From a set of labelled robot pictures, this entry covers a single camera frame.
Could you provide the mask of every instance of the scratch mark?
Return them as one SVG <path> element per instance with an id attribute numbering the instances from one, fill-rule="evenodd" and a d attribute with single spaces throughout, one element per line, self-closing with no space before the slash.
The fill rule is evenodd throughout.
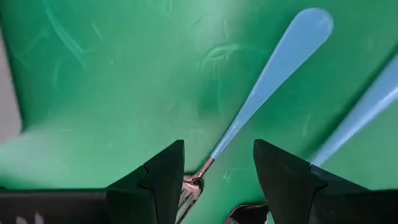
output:
<path id="1" fill-rule="evenodd" d="M 145 130 L 147 130 L 147 131 L 150 130 L 149 123 L 148 123 L 147 119 L 143 119 L 142 123 L 144 125 Z"/>
<path id="2" fill-rule="evenodd" d="M 221 87 L 222 87 L 222 82 L 220 80 L 220 74 L 218 72 L 218 67 L 216 63 L 213 63 L 213 68 L 214 68 L 214 74 L 215 78 L 217 80 L 217 94 L 216 94 L 216 99 L 217 99 L 217 107 L 218 107 L 218 113 L 220 114 L 220 120 L 221 122 L 224 122 L 224 113 L 223 109 L 221 107 Z"/>
<path id="3" fill-rule="evenodd" d="M 14 47 L 10 44 L 9 46 L 9 51 L 10 51 L 10 56 L 14 58 L 25 70 L 28 72 L 32 71 L 32 68 L 30 65 L 25 61 L 24 57 L 15 51 Z"/>
<path id="4" fill-rule="evenodd" d="M 182 105 L 180 112 L 179 112 L 180 120 L 184 121 L 184 118 L 187 118 L 188 115 L 192 115 L 191 110 L 192 110 L 192 107 L 191 107 L 190 103 L 186 103 L 186 104 Z"/>
<path id="5" fill-rule="evenodd" d="M 172 0 L 161 0 L 159 4 L 160 15 L 168 16 L 169 12 L 173 10 L 173 2 Z"/>
<path id="6" fill-rule="evenodd" d="M 170 0 L 170 12 L 173 12 L 174 0 Z"/>
<path id="7" fill-rule="evenodd" d="M 27 131 L 35 130 L 37 128 L 36 125 L 31 125 L 26 128 Z"/>
<path id="8" fill-rule="evenodd" d="M 52 6 L 54 9 L 58 9 L 58 4 L 57 4 L 56 1 L 50 1 L 50 4 L 51 4 L 51 6 Z"/>
<path id="9" fill-rule="evenodd" d="M 94 21 L 91 22 L 91 26 L 94 29 L 94 32 L 96 33 L 96 35 L 98 36 L 99 41 L 101 41 L 101 43 L 102 43 L 103 39 L 102 39 L 101 31 L 98 29 L 98 27 L 97 27 L 97 25 L 96 25 L 96 23 Z"/>
<path id="10" fill-rule="evenodd" d="M 109 58 L 109 63 L 110 63 L 111 65 L 113 65 L 113 64 L 114 64 L 114 59 L 111 58 L 111 57 L 108 57 L 108 58 Z"/>
<path id="11" fill-rule="evenodd" d="M 233 167 L 233 168 L 230 168 L 229 170 L 233 170 L 233 171 L 252 171 L 253 168 L 250 168 L 250 167 Z"/>
<path id="12" fill-rule="evenodd" d="M 226 60 L 229 56 L 237 51 L 254 51 L 259 54 L 264 54 L 265 50 L 262 50 L 258 47 L 249 44 L 240 44 L 240 43 L 232 43 L 232 44 L 220 44 L 210 48 L 200 61 L 200 69 L 203 69 L 207 62 L 215 61 L 215 60 Z"/>
<path id="13" fill-rule="evenodd" d="M 72 128 L 62 128 L 62 129 L 60 129 L 60 132 L 62 132 L 62 133 L 70 133 L 72 131 L 73 131 Z"/>
<path id="14" fill-rule="evenodd" d="M 208 139 L 208 135 L 204 130 L 201 129 L 193 129 L 190 131 L 190 138 L 192 138 L 195 142 L 195 145 L 202 148 L 207 147 L 204 146 L 203 143 Z"/>
<path id="15" fill-rule="evenodd" d="M 375 46 L 376 46 L 376 42 L 375 42 L 373 39 L 368 39 L 368 40 L 366 41 L 366 48 L 367 48 L 368 50 L 373 50 L 373 49 L 375 49 Z"/>
<path id="16" fill-rule="evenodd" d="M 45 8 L 45 14 L 47 15 L 52 27 L 54 28 L 55 33 L 62 40 L 63 44 L 65 44 L 69 51 L 79 61 L 82 69 L 86 70 L 87 66 L 82 57 L 82 54 L 86 51 L 83 50 L 82 47 L 80 47 L 80 45 L 68 34 L 68 32 L 59 23 L 58 19 L 54 16 L 50 4 L 47 2 L 47 0 L 43 0 L 43 3 Z"/>
<path id="17" fill-rule="evenodd" d="M 169 103 L 167 106 L 166 106 L 166 110 L 171 110 L 173 107 L 175 106 L 175 101 L 172 101 L 171 103 Z"/>
<path id="18" fill-rule="evenodd" d="M 200 22 L 202 19 L 203 19 L 203 15 L 201 15 L 201 16 L 199 17 L 199 19 L 197 19 L 195 22 L 193 22 L 193 24 L 191 25 L 191 28 L 190 28 L 190 29 L 193 29 L 196 25 L 198 25 L 199 22 Z"/>
<path id="19" fill-rule="evenodd" d="M 220 172 L 220 176 L 224 180 L 225 183 L 229 182 L 231 175 L 232 175 L 232 173 L 228 173 L 228 170 L 225 170 L 224 173 Z"/>
<path id="20" fill-rule="evenodd" d="M 31 42 L 26 47 L 26 49 L 21 53 L 21 56 L 27 55 L 31 50 L 33 50 L 35 48 L 35 46 L 37 44 L 39 44 L 39 42 L 42 39 L 45 39 L 45 38 L 48 38 L 48 37 L 49 37 L 49 31 L 46 28 L 41 27 L 41 29 L 36 34 L 36 36 L 31 40 Z"/>
<path id="21" fill-rule="evenodd" d="M 312 118 L 313 113 L 310 113 L 307 118 L 305 119 L 303 128 L 302 128 L 302 132 L 301 135 L 303 138 L 307 137 L 307 133 L 308 133 L 308 125 L 310 124 L 311 118 Z"/>
<path id="22" fill-rule="evenodd" d="M 58 78 L 62 62 L 63 59 L 58 59 L 57 62 L 55 62 L 54 75 L 52 77 L 52 87 L 55 91 L 58 91 Z"/>
<path id="23" fill-rule="evenodd" d="M 147 0 L 146 3 L 147 3 L 148 6 L 154 7 L 154 2 L 153 2 L 153 0 Z"/>
<path id="24" fill-rule="evenodd" d="M 260 10 L 260 8 L 262 7 L 262 5 L 264 4 L 264 1 L 265 0 L 260 0 L 259 2 L 259 4 L 258 4 L 258 6 L 257 6 L 257 8 L 255 9 L 255 11 L 258 11 L 258 10 Z"/>
<path id="25" fill-rule="evenodd" d="M 224 18 L 223 18 L 223 32 L 224 32 L 225 38 L 229 39 L 228 31 L 226 29 L 226 21 Z"/>
<path id="26" fill-rule="evenodd" d="M 111 142 L 108 142 L 108 143 L 106 144 L 106 147 L 108 147 L 108 149 L 113 149 L 113 148 L 114 148 L 114 144 L 111 143 Z"/>

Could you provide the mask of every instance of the fork tine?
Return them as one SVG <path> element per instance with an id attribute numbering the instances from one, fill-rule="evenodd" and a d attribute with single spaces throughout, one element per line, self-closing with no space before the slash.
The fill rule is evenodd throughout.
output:
<path id="1" fill-rule="evenodd" d="M 228 218 L 224 224 L 235 224 L 237 223 L 233 218 Z"/>
<path id="2" fill-rule="evenodd" d="M 181 203 L 182 199 L 184 198 L 184 196 L 187 194 L 187 190 L 186 189 L 182 189 L 181 194 L 180 194 L 180 201 L 178 204 Z"/>
<path id="3" fill-rule="evenodd" d="M 185 216 L 187 216 L 188 212 L 191 210 L 196 201 L 197 201 L 196 199 L 193 199 L 191 201 L 191 203 L 187 206 L 187 208 L 184 210 L 184 212 L 182 213 L 180 218 L 175 222 L 175 224 L 181 224 L 182 220 L 185 218 Z"/>
<path id="4" fill-rule="evenodd" d="M 187 200 L 191 197 L 192 193 L 189 193 L 188 195 L 186 195 L 183 200 L 180 201 L 180 203 L 178 204 L 178 209 L 180 210 L 182 208 L 182 205 L 184 205 Z"/>

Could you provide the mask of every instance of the green cutting mat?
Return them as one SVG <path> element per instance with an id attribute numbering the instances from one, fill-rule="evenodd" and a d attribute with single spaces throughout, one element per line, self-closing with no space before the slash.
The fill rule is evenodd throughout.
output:
<path id="1" fill-rule="evenodd" d="M 105 187 L 176 139 L 195 170 L 308 7 L 330 12 L 332 36 L 214 164 L 186 223 L 222 223 L 263 200 L 253 140 L 303 158 L 319 147 L 394 53 L 398 2 L 0 0 L 24 119 L 23 134 L 0 147 L 0 183 Z M 324 168 L 371 189 L 398 187 L 396 133 L 398 104 Z"/>

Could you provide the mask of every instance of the metal fork head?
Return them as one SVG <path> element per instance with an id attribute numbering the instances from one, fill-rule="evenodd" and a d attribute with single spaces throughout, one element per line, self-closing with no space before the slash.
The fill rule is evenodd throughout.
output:
<path id="1" fill-rule="evenodd" d="M 268 224 L 268 216 L 268 204 L 240 205 L 229 214 L 224 224 Z"/>
<path id="2" fill-rule="evenodd" d="M 205 172 L 214 162 L 214 159 L 206 161 L 205 165 L 194 175 L 185 175 L 182 183 L 180 201 L 178 203 L 178 214 L 176 224 L 180 224 L 182 220 L 187 216 L 188 212 L 192 209 L 193 205 L 199 199 L 199 196 L 203 192 L 203 180 L 202 177 Z"/>

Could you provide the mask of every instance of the light blue utensil handle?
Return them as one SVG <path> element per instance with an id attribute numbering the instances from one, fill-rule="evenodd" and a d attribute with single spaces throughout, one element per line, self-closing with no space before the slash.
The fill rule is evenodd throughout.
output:
<path id="1" fill-rule="evenodd" d="M 218 158 L 250 117 L 329 38 L 332 30 L 333 20 L 323 9 L 306 9 L 295 16 L 211 158 Z"/>
<path id="2" fill-rule="evenodd" d="M 313 165 L 328 160 L 349 138 L 398 99 L 398 55 L 357 102 L 347 117 L 334 130 L 317 152 Z"/>

